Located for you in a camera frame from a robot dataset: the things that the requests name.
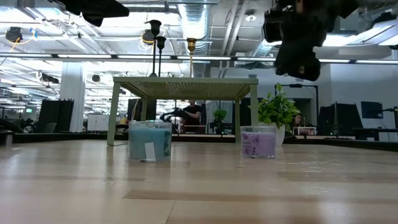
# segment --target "purple candle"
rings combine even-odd
[[[276,134],[242,132],[242,154],[248,157],[275,158]]]

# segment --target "wooden table surface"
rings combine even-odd
[[[105,141],[0,148],[1,223],[398,223],[398,154],[175,143],[170,162],[129,161]]]

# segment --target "ceiling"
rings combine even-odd
[[[87,23],[82,17],[63,11],[56,4],[50,4],[47,0],[35,1],[2,1],[0,6],[0,52],[15,53],[47,53],[47,54],[148,54],[152,53],[152,47],[143,43],[142,33],[150,29],[146,21],[157,19],[162,21],[160,35],[166,37],[167,43],[163,49],[164,55],[184,55],[187,53],[185,38],[187,28],[183,27],[183,16],[181,14],[151,12],[159,8],[163,1],[122,1],[124,4],[132,5],[129,17],[105,19],[101,27],[94,27]],[[181,5],[176,2],[184,0],[168,1],[170,8],[182,10]],[[253,0],[245,5],[246,10],[252,9],[256,20],[248,22],[245,19],[237,25],[242,4],[237,6],[237,13],[232,18],[234,0],[224,1],[195,1],[206,2],[209,19],[206,23],[207,32],[205,38],[199,43],[208,45],[207,55],[222,55],[221,53],[225,33],[228,30],[228,22],[235,21],[232,31],[237,28],[237,36],[231,47],[231,54],[246,54],[255,50],[262,42],[261,27],[264,22],[264,11],[272,6],[271,0]],[[367,18],[374,16],[367,12]],[[345,37],[355,35],[363,29],[365,22],[363,15],[353,13],[347,19],[338,21],[340,27],[352,29],[350,35],[331,35],[325,45],[315,49],[319,58],[386,58],[390,56],[391,50],[388,46],[367,45],[357,47],[336,47],[342,42],[347,42]],[[10,27],[21,27],[24,44],[14,45],[5,38],[5,33]],[[59,87],[44,88],[48,83],[43,83],[37,77],[38,71],[46,73],[61,80],[62,62],[60,61],[38,61],[21,60],[19,58],[0,58],[0,79],[1,84],[24,85],[23,91],[14,91],[10,88],[3,89],[3,97],[16,97],[23,95],[23,98],[34,99],[36,102],[41,98],[56,98],[59,95]],[[151,73],[150,62],[84,62],[88,74],[86,104],[88,110],[93,110],[93,101],[104,104],[103,108],[110,106],[108,97],[111,96],[113,76],[147,76]],[[163,63],[162,75],[187,76],[189,65],[187,63]],[[91,80],[93,75],[100,75],[100,82]],[[121,106],[126,109],[126,101],[121,100]]]

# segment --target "monitor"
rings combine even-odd
[[[378,102],[361,102],[362,118],[383,119],[383,105]]]

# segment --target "man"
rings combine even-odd
[[[197,132],[199,127],[189,127],[190,125],[200,125],[201,107],[195,104],[195,100],[189,101],[189,106],[183,109],[188,116],[184,119],[183,123],[185,127],[184,132]]]

